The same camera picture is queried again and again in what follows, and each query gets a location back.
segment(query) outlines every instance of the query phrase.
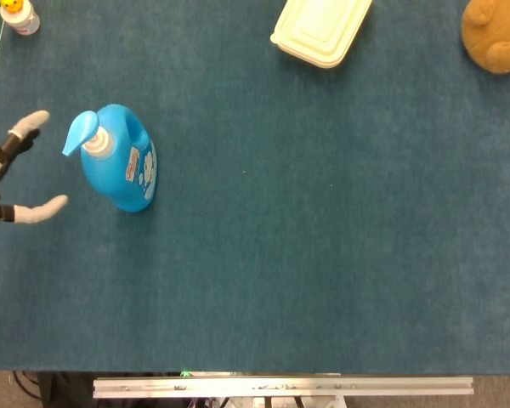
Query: white container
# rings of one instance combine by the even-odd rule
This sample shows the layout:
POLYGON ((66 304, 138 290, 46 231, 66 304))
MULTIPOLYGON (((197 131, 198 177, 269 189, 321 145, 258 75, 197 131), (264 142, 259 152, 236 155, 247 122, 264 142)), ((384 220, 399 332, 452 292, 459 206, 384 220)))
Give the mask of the white container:
POLYGON ((0 7, 0 15, 7 25, 12 26, 22 36, 30 36, 40 28, 40 17, 29 0, 23 2, 23 8, 17 13, 10 13, 0 7))
POLYGON ((270 36, 286 53, 321 68, 348 52, 371 0, 288 0, 270 36))

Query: plastic food container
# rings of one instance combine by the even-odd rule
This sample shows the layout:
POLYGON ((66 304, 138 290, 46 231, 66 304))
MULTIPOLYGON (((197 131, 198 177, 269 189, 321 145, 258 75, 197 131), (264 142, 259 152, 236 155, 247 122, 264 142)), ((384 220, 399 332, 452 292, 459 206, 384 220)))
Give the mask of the plastic food container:
POLYGON ((321 68, 348 52, 371 0, 288 0, 270 41, 321 68))

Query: brown plush toy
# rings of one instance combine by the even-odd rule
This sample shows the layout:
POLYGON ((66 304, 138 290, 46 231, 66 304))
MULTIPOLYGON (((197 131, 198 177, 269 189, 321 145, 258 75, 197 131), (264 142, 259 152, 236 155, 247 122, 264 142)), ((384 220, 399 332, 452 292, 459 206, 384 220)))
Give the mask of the brown plush toy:
POLYGON ((462 16, 462 40, 482 68, 510 72, 510 0, 470 0, 462 16))

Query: cable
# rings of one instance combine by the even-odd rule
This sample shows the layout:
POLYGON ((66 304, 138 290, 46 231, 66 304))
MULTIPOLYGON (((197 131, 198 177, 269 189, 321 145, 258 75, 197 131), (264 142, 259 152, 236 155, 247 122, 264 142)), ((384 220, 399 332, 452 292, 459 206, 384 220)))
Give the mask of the cable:
POLYGON ((37 395, 31 393, 28 389, 26 389, 26 387, 22 384, 22 382, 20 381, 19 377, 17 376, 17 371, 12 371, 14 373, 14 379, 15 379, 15 382, 17 383, 17 385, 19 385, 19 388, 26 394, 28 395, 29 397, 32 397, 34 400, 38 400, 38 401, 41 401, 42 399, 40 397, 38 397, 37 395))
POLYGON ((297 403, 297 408, 304 408, 304 403, 300 397, 295 397, 295 402, 297 403))
POLYGON ((31 383, 33 383, 34 385, 37 385, 38 387, 40 386, 40 383, 39 383, 38 381, 33 380, 33 379, 31 379, 30 377, 28 377, 28 376, 26 375, 26 371, 21 371, 21 373, 23 374, 23 376, 25 376, 25 378, 26 378, 28 381, 30 381, 30 382, 31 382, 31 383))
POLYGON ((221 406, 219 408, 224 408, 227 405, 227 402, 229 402, 229 397, 227 397, 223 400, 223 402, 221 403, 221 406))

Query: table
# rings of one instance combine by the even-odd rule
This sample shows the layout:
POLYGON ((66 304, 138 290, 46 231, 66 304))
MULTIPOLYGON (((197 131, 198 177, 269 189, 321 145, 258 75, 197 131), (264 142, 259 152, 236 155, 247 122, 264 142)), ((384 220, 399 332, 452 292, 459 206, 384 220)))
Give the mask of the table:
POLYGON ((0 369, 510 373, 510 75, 464 52, 465 1, 375 0, 323 71, 269 35, 284 2, 36 2, 4 27, 0 142, 48 109, 2 202, 0 369), (60 152, 131 107, 156 198, 117 211, 60 152))

